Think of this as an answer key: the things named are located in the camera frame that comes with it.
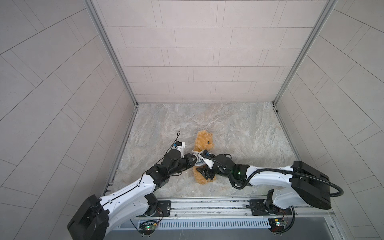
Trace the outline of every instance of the marble floor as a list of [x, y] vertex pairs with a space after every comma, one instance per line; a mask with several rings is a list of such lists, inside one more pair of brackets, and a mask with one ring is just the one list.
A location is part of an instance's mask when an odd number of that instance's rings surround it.
[[[259, 167], [293, 164], [294, 154], [270, 103], [141, 104], [118, 167], [113, 190], [141, 177], [162, 158], [181, 132], [179, 140], [190, 152], [198, 131], [214, 134], [214, 154], [229, 153], [235, 163]], [[154, 192], [157, 197], [266, 195], [271, 186], [242, 190], [232, 188], [225, 177], [206, 185], [195, 182], [192, 169]]]

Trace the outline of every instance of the teddy bear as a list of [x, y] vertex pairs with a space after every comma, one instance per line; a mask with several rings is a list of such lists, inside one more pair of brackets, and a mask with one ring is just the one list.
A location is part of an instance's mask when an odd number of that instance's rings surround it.
[[[213, 133], [209, 133], [206, 130], [199, 131], [197, 133], [197, 137], [195, 140], [195, 147], [193, 151], [195, 152], [201, 152], [203, 150], [210, 151], [213, 149], [215, 145], [213, 144]], [[199, 167], [207, 167], [205, 164], [201, 166], [193, 166], [193, 176], [195, 177], [196, 182], [199, 184], [207, 184], [208, 182], [212, 182], [216, 179], [216, 176], [211, 179], [205, 179], [201, 173], [197, 171], [197, 168]]]

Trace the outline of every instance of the side wall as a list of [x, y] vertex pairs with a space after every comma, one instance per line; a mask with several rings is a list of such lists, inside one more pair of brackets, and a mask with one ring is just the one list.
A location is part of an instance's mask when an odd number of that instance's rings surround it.
[[70, 239], [133, 107], [81, 0], [0, 1], [0, 238]]
[[272, 101], [325, 5], [93, 3], [138, 102]]
[[348, 239], [384, 239], [383, 11], [339, 0], [277, 104], [301, 159], [344, 189], [333, 207]]

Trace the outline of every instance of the robotic arm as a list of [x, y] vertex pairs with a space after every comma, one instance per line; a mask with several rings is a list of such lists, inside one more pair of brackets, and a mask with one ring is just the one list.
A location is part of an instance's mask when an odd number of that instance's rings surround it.
[[[131, 218], [151, 216], [157, 208], [153, 192], [164, 186], [174, 174], [192, 168], [199, 159], [209, 166], [198, 169], [206, 179], [213, 179], [215, 175], [228, 177], [236, 189], [261, 184], [284, 187], [270, 190], [261, 209], [247, 206], [261, 215], [279, 215], [289, 206], [304, 203], [330, 209], [330, 197], [343, 194], [343, 190], [330, 183], [325, 174], [300, 161], [294, 161], [292, 166], [260, 168], [235, 164], [229, 154], [215, 156], [204, 151], [184, 155], [185, 143], [180, 141], [175, 141], [174, 147], [164, 155], [161, 164], [153, 165], [130, 185], [101, 198], [88, 197], [67, 225], [72, 239], [102, 240], [112, 229]], [[339, 192], [330, 194], [330, 186]]]

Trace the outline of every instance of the black mounting plate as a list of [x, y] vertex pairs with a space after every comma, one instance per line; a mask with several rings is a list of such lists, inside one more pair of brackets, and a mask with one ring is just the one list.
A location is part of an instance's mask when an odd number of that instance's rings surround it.
[[[252, 216], [271, 216], [269, 213], [266, 212], [267, 208], [264, 205], [264, 200], [263, 199], [251, 199], [249, 200], [249, 205], [251, 207], [254, 207], [258, 211], [255, 211], [251, 209], [252, 211]], [[290, 208], [284, 209], [285, 215], [292, 215], [292, 211]], [[283, 211], [279, 211], [278, 215], [283, 215]]]
[[[160, 216], [161, 217], [169, 217], [170, 216], [170, 201], [158, 201], [157, 202], [157, 208], [159, 208], [160, 211]], [[160, 217], [159, 213], [155, 211], [155, 213], [150, 216], [150, 217]]]

